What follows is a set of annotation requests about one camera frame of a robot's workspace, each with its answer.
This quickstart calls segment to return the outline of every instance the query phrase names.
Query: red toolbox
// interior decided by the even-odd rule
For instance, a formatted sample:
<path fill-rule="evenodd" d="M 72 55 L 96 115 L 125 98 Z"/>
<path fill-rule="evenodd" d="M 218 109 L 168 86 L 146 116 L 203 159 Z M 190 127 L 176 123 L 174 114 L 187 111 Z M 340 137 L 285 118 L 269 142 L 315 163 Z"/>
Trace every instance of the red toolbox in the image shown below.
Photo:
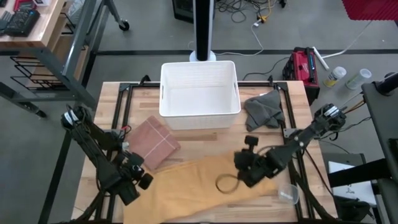
<path fill-rule="evenodd" d="M 296 47 L 283 71 L 284 80 L 301 80 L 304 82 L 308 103 L 311 105 L 319 95 L 315 54 L 310 47 Z"/>

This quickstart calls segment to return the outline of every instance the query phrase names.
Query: wooden workbench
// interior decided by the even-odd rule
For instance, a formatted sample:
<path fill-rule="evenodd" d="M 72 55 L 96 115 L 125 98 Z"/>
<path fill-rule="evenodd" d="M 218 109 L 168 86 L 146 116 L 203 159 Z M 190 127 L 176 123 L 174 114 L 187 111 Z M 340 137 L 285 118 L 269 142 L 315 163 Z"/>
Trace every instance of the wooden workbench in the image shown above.
<path fill-rule="evenodd" d="M 292 102 L 295 122 L 298 128 L 307 127 L 312 121 L 312 114 L 308 105 L 302 82 L 288 82 L 290 98 Z M 99 103 L 94 122 L 103 129 L 110 129 L 113 120 L 114 108 L 118 96 L 119 82 L 103 83 L 102 91 L 99 96 Z M 264 87 L 246 87 L 239 88 L 241 103 L 250 97 L 258 96 L 260 93 L 267 93 L 272 88 Z M 286 104 L 282 98 L 282 107 L 284 109 L 286 124 L 289 127 L 289 118 L 287 116 Z M 119 117 L 119 126 L 123 118 L 123 111 L 126 96 L 122 101 L 121 115 Z M 129 125 L 134 129 L 145 121 L 149 116 L 154 115 L 161 123 L 164 120 L 159 115 L 159 90 L 155 88 L 135 89 L 129 115 Z M 189 131 L 172 131 L 171 133 L 181 144 L 181 150 L 172 154 L 161 167 L 169 166 L 183 161 L 199 159 L 204 156 L 217 155 L 225 151 L 238 151 L 244 145 L 244 137 L 247 135 L 244 122 L 246 112 L 242 109 L 235 123 L 229 129 L 205 129 Z M 259 136 L 259 146 L 268 146 L 283 144 L 280 129 L 268 129 L 261 127 L 253 132 L 252 135 Z M 312 141 L 307 147 L 314 158 L 317 166 L 320 168 L 323 178 L 327 180 L 325 165 L 321 150 L 317 141 Z M 308 182 L 313 194 L 317 197 L 321 205 L 331 214 L 336 216 L 335 204 L 332 197 L 324 188 L 321 179 L 318 176 L 314 166 L 307 156 L 304 156 L 305 168 L 307 171 Z M 80 185 L 78 188 L 75 208 L 72 218 L 77 218 L 82 211 L 91 203 L 98 190 L 95 184 L 95 168 L 90 160 L 85 159 L 83 171 L 81 173 Z M 279 185 L 289 184 L 289 173 L 286 170 L 281 172 L 275 180 Z M 303 200 L 303 194 L 300 195 L 303 214 L 307 217 L 307 209 Z M 120 198 L 116 199 L 113 222 L 123 222 L 123 203 Z M 106 215 L 107 206 L 104 206 L 103 215 Z M 170 220 L 170 222 L 294 222 L 297 220 L 294 206 L 282 202 L 277 197 L 277 192 L 272 196 L 262 196 L 255 200 L 237 202 L 229 205 L 222 205 L 210 210 L 197 213 L 186 218 Z"/>
<path fill-rule="evenodd" d="M 0 15 L 4 11 L 14 13 L 15 1 L 8 0 L 6 7 L 0 8 Z M 47 47 L 64 3 L 65 0 L 51 0 L 49 6 L 37 7 L 37 10 L 40 12 L 40 18 L 29 36 L 10 37 L 3 35 L 0 37 L 0 48 Z"/>

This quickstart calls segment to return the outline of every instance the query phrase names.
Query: caster wheel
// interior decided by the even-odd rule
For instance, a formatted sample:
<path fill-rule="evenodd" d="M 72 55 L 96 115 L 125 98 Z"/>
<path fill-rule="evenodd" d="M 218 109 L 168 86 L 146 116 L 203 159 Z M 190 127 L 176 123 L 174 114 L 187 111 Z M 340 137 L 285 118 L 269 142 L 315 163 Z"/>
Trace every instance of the caster wheel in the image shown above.
<path fill-rule="evenodd" d="M 122 21 L 122 23 L 123 23 L 124 27 L 123 27 L 123 26 L 121 26 L 121 25 L 119 25 L 119 28 L 120 28 L 121 30 L 123 30 L 123 31 L 127 31 L 127 30 L 129 30 L 129 29 L 130 29 L 130 24 L 129 24 L 129 22 L 128 22 L 128 21 Z"/>
<path fill-rule="evenodd" d="M 38 111 L 36 115 L 40 118 L 47 118 L 47 114 L 45 114 L 43 111 Z"/>

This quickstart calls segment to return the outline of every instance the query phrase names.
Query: white plastic basket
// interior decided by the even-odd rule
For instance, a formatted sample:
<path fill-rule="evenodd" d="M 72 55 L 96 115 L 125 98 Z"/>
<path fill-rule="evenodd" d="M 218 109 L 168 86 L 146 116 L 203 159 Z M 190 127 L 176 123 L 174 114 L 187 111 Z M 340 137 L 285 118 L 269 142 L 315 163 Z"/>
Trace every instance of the white plastic basket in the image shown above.
<path fill-rule="evenodd" d="M 233 62 L 163 64 L 159 113 L 171 129 L 228 128 L 240 111 Z"/>

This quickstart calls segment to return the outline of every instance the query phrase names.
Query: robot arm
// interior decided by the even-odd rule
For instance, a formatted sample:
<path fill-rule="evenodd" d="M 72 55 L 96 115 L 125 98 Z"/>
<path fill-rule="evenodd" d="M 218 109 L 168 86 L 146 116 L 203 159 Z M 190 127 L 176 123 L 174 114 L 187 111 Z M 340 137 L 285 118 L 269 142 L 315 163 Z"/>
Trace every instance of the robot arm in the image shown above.
<path fill-rule="evenodd" d="M 346 116 L 333 104 L 325 105 L 315 113 L 315 119 L 303 130 L 290 135 L 289 141 L 283 146 L 271 147 L 265 155 L 253 152 L 254 145 L 251 136 L 246 136 L 249 149 L 235 152 L 234 163 L 239 170 L 238 179 L 248 187 L 253 187 L 263 178 L 273 178 L 282 172 L 292 160 L 292 155 L 300 152 L 310 141 L 322 136 L 328 131 L 337 131 L 345 124 Z"/>
<path fill-rule="evenodd" d="M 142 189 L 147 189 L 152 176 L 141 168 L 144 159 L 122 150 L 123 140 L 114 133 L 106 133 L 92 122 L 84 107 L 76 107 L 63 114 L 62 126 L 79 144 L 96 167 L 96 181 L 101 189 L 110 194 L 118 194 L 125 205 L 139 197 L 133 181 Z M 108 161 L 103 150 L 118 151 L 113 161 Z"/>

